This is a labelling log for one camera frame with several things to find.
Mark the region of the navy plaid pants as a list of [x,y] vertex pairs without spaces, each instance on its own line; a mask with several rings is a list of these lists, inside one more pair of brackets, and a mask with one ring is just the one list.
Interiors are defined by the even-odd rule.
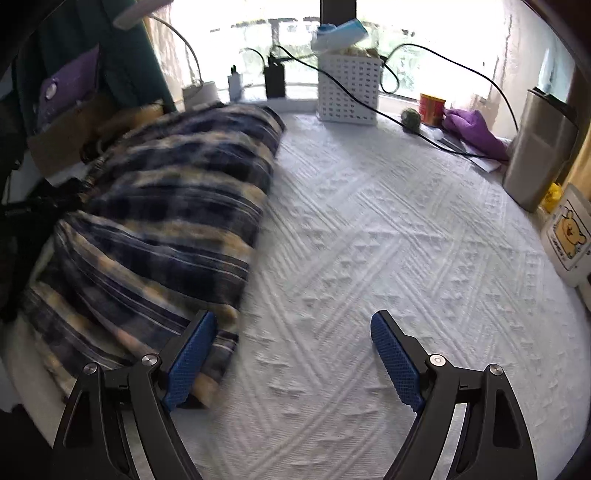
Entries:
[[268,107],[212,103],[145,124],[92,163],[21,310],[63,395],[86,364],[129,366],[208,310],[217,325],[191,392],[211,404],[238,347],[284,130]]

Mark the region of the white bear mug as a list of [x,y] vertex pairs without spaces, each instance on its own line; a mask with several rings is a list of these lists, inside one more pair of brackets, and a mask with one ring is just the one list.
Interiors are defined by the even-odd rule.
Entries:
[[558,275],[570,287],[581,286],[590,275],[590,222],[590,202],[568,184],[541,240]]

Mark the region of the yellow object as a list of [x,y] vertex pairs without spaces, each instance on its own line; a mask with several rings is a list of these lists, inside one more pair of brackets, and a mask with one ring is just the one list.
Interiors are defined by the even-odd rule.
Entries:
[[542,208],[550,214],[558,205],[563,195],[562,186],[557,183],[552,183],[546,195],[542,199]]

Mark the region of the white textured bed cover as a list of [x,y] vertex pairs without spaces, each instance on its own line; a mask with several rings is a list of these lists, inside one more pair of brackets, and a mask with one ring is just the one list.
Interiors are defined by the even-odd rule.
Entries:
[[590,415],[590,317],[498,173],[389,121],[284,115],[242,297],[206,409],[175,425],[206,479],[380,479],[414,420],[370,338],[387,310],[431,353],[505,370],[537,474],[560,475]]

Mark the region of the gold curtain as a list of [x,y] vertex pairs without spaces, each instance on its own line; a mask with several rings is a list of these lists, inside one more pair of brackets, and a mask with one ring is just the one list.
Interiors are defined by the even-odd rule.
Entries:
[[591,199],[591,129],[587,130],[579,153],[571,167],[563,187],[573,185],[587,199]]

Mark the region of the stainless steel tumbler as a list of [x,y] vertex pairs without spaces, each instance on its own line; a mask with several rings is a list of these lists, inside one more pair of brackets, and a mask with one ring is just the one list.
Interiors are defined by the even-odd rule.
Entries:
[[570,158],[578,127],[575,110],[537,87],[527,93],[502,186],[524,210],[535,211]]

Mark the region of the tan lidded container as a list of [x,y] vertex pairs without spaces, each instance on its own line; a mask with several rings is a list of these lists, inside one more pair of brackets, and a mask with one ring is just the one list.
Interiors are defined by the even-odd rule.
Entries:
[[129,131],[154,121],[163,114],[163,107],[158,103],[123,109],[101,124],[96,133],[100,139],[120,137]]

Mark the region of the small green plant ball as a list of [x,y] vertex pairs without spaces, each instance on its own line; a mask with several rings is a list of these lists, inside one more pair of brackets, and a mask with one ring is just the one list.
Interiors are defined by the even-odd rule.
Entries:
[[401,113],[401,123],[406,132],[418,134],[421,130],[422,118],[417,110],[407,108]]

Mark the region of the purple screen tablet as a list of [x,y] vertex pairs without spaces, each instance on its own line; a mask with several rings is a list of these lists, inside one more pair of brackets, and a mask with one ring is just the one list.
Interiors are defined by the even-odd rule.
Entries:
[[38,129],[96,93],[99,64],[100,46],[95,45],[42,82],[36,123]]

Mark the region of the white desk lamp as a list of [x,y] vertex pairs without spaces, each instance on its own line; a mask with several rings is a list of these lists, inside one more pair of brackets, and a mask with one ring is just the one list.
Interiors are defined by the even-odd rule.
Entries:
[[143,26],[174,102],[181,110],[219,101],[214,81],[205,81],[197,53],[172,25],[171,1],[133,1],[113,20],[119,30]]

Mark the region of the teal curtain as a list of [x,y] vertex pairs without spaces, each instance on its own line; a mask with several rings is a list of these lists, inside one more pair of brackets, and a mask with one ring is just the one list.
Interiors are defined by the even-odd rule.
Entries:
[[100,83],[123,107],[161,102],[176,110],[145,26],[124,31],[115,18],[132,1],[66,1],[40,29],[40,47],[50,74],[97,46]]

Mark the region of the white charger plug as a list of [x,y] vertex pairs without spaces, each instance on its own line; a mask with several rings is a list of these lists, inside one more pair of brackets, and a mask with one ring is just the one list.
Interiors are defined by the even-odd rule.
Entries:
[[228,96],[231,102],[242,100],[242,75],[238,73],[238,67],[232,65],[228,75]]

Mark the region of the white perforated basket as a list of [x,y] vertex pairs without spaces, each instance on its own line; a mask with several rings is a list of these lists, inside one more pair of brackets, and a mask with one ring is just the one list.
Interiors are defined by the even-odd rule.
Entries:
[[318,118],[324,122],[375,125],[382,60],[325,53],[318,57]]

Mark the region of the black power adapter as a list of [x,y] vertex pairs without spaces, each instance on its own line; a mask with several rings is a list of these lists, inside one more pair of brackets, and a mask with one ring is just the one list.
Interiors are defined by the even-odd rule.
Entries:
[[286,79],[284,79],[284,66],[273,55],[267,57],[267,65],[263,68],[264,89],[267,99],[286,97]]

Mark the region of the blue white packet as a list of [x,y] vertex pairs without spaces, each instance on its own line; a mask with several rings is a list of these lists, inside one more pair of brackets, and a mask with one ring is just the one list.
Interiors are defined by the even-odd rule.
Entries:
[[311,50],[315,53],[338,51],[356,45],[369,36],[369,32],[358,19],[342,23],[321,24],[311,39]]

